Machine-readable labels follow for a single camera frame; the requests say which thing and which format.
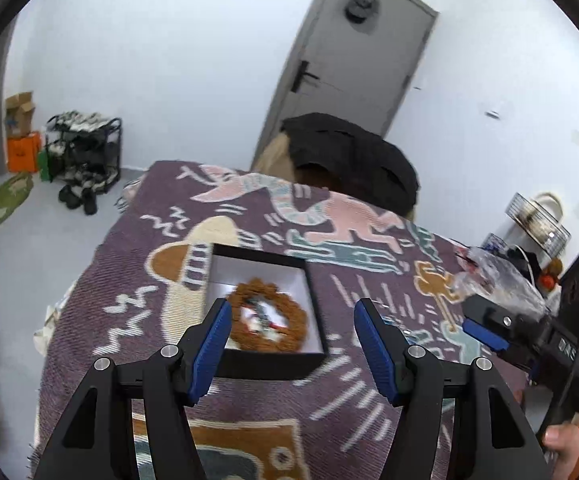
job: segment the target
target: open box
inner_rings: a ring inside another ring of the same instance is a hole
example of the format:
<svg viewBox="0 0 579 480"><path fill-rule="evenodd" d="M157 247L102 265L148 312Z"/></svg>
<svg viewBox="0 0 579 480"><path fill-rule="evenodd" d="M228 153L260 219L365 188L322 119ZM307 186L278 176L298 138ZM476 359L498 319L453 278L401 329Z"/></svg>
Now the open box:
<svg viewBox="0 0 579 480"><path fill-rule="evenodd" d="M257 380L296 380L318 368L329 349L314 295L307 262L284 254L264 253L214 244L206 293L206 312L217 298L226 298L238 283L260 278L275 283L307 313L307 335L298 352L239 350L228 340L216 377Z"/></svg>

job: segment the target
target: finger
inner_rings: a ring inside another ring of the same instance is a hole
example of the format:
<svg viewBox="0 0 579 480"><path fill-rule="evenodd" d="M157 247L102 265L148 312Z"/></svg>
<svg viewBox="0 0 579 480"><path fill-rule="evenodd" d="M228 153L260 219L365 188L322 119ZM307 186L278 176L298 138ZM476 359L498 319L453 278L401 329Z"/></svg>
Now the finger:
<svg viewBox="0 0 579 480"><path fill-rule="evenodd" d="M553 480L567 480L579 457L579 428L574 424L550 426L545 431L543 443L558 452Z"/></svg>

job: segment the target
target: gray floor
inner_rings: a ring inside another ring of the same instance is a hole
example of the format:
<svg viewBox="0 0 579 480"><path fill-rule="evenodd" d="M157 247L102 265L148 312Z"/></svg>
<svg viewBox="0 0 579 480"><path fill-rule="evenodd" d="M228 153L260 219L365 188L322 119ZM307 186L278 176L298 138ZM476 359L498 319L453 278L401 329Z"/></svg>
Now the gray floor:
<svg viewBox="0 0 579 480"><path fill-rule="evenodd" d="M90 263L119 217L114 203L122 184L139 174L124 170L89 217L58 201L61 184L35 176L28 199L0 225L0 466L10 480L28 475L43 366L32 334L42 326L46 307L60 300Z"/></svg>

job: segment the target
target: black gripper frame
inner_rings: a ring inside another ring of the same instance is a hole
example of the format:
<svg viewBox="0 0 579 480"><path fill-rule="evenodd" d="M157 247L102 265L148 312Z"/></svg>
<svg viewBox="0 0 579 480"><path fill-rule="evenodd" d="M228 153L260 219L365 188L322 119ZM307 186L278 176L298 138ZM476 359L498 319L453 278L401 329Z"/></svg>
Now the black gripper frame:
<svg viewBox="0 0 579 480"><path fill-rule="evenodd" d="M219 332L213 332L219 323ZM205 373L211 374L202 386L209 387L230 328L230 304L219 299L202 324L189 327L175 346L124 365L98 359L58 421L34 478L138 480L131 402L143 399L156 478L205 480L184 406L193 406L207 391L198 391L199 355L200 364L209 367ZM208 359L204 344L209 339L220 350Z"/></svg>
<svg viewBox="0 0 579 480"><path fill-rule="evenodd" d="M456 400L448 480L549 480L541 447L489 360L477 358L471 365L439 360L383 322L372 300L359 300L359 309L369 315L393 362L397 396L392 404L403 406L381 480L430 478L443 399ZM372 352L361 344L369 362Z"/></svg>
<svg viewBox="0 0 579 480"><path fill-rule="evenodd" d="M474 334L477 339L504 361L528 372L533 382L546 386L553 393L536 433L539 442L548 426L569 422L579 413L579 359L575 360L572 353L578 345L578 338L558 318L545 315L536 321L524 314L514 315L478 295L463 302L463 314L465 323L477 327ZM565 345L566 341L566 347L559 346L558 343ZM573 381L568 385L566 377L570 370Z"/></svg>

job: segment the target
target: black device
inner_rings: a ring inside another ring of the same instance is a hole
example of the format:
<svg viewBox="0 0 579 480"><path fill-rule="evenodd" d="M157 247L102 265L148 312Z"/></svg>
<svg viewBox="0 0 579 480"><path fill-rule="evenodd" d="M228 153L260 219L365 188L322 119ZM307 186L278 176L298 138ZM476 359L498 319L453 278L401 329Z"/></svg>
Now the black device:
<svg viewBox="0 0 579 480"><path fill-rule="evenodd" d="M560 281L555 317L514 315L480 296L463 302L464 332L525 370L532 384L550 393L536 430L539 441L549 425L570 421L579 413L579 256Z"/></svg>

